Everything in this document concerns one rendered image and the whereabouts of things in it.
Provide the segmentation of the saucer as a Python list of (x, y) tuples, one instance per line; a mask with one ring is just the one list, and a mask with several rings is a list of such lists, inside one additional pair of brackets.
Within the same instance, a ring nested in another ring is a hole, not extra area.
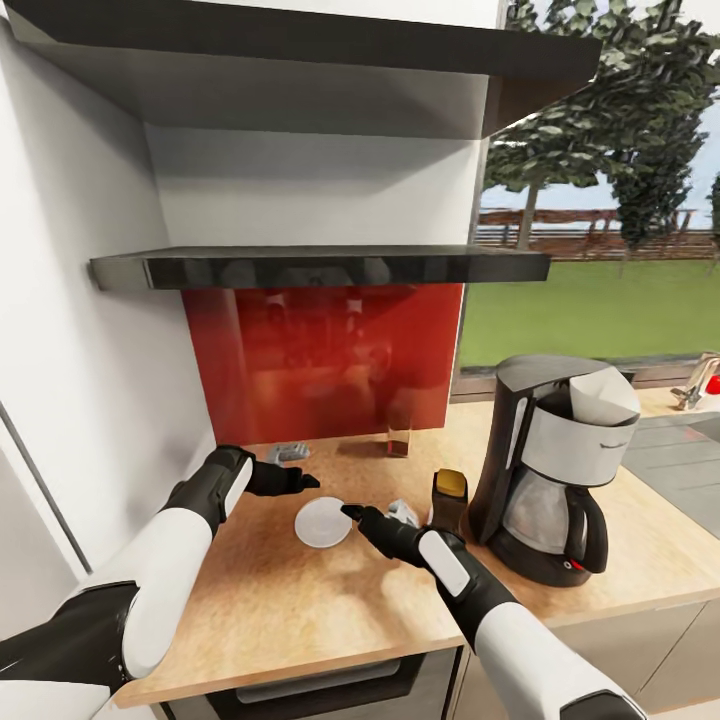
[(318, 498), (306, 504), (295, 517), (299, 541), (319, 549), (339, 545), (349, 535), (354, 521), (341, 511), (343, 505), (335, 498)]

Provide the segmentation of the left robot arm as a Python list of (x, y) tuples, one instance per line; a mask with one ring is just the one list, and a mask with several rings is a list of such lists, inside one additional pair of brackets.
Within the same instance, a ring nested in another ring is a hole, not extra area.
[(272, 444), (265, 463), (219, 445), (166, 506), (42, 625), (0, 641), (0, 720), (91, 720), (131, 679), (169, 652), (195, 579), (243, 491), (299, 494), (321, 481), (284, 462), (299, 442)]

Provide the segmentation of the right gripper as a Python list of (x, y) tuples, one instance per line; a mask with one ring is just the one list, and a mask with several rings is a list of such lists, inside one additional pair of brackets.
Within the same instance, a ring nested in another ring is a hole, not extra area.
[(375, 507), (363, 507), (362, 505), (343, 505), (341, 511), (355, 521), (360, 521), (358, 530), (364, 534), (373, 545), (388, 559), (398, 558), (396, 544), (398, 544), (398, 532), (404, 528), (404, 524), (398, 524), (394, 520), (388, 520), (387, 516)]

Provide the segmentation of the paper coffee filter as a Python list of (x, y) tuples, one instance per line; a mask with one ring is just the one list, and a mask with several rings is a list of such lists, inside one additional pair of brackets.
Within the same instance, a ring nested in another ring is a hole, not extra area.
[(588, 426), (612, 426), (640, 416), (638, 391), (616, 368), (572, 378), (570, 402), (574, 420)]

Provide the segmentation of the bottle of coffee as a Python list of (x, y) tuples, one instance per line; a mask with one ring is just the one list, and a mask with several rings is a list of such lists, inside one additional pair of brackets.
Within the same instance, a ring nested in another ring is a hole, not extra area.
[(468, 505), (468, 479), (462, 471), (435, 471), (432, 486), (432, 507), (429, 523), (460, 535), (460, 518)]

